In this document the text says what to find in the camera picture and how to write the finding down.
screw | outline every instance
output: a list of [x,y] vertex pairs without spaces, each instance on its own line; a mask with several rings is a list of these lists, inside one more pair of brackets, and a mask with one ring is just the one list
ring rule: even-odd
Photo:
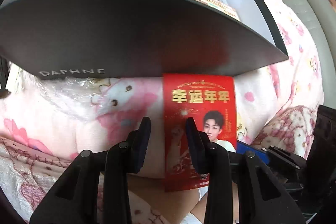
[[122,148],[122,149],[124,149],[124,148],[127,148],[128,147],[128,142],[121,142],[121,143],[119,143],[119,148]]
[[255,156],[255,153],[253,152],[253,151],[251,151],[251,150],[249,150],[249,151],[246,151],[246,156],[248,156],[249,158],[253,158],[254,156]]
[[83,151],[81,152],[81,156],[82,156],[83,158],[86,158],[86,157],[90,156],[90,154],[91,154],[91,151],[90,151],[90,150],[83,150]]
[[209,149],[216,149],[217,148],[217,145],[215,143],[208,143],[207,146],[208,146]]

brand logo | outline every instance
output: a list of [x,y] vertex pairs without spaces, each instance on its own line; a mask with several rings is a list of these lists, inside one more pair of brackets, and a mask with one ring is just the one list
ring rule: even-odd
[[90,73],[105,73],[104,69],[91,69],[91,70],[86,70],[86,69],[61,69],[61,70],[52,70],[52,71],[39,71],[39,73],[42,76],[48,76],[48,75],[64,75],[64,74],[90,74]]

floral blanket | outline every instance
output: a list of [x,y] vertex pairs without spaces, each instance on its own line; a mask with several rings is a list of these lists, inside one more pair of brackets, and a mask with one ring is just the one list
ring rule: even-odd
[[[237,138],[307,157],[324,99],[318,53],[289,7],[264,1],[289,60],[235,77]],[[143,116],[151,118],[152,135],[141,175],[164,176],[161,78],[40,82],[25,72],[22,77],[24,91],[0,100],[0,186],[26,221],[71,159],[84,149],[103,151],[124,140]],[[160,218],[141,204],[146,215],[137,223]]]

printed man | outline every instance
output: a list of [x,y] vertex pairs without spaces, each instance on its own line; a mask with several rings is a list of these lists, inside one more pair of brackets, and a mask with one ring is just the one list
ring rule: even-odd
[[215,142],[224,147],[227,151],[236,152],[232,143],[229,141],[218,140],[217,136],[221,134],[224,125],[223,115],[217,110],[211,110],[204,115],[203,131],[208,135],[210,142]]

red poster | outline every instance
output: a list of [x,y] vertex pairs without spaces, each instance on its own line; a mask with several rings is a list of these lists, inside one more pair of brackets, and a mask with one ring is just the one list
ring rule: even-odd
[[232,77],[214,75],[163,76],[165,131],[165,190],[180,191],[209,184],[192,166],[185,120],[228,151],[236,148],[236,102]]

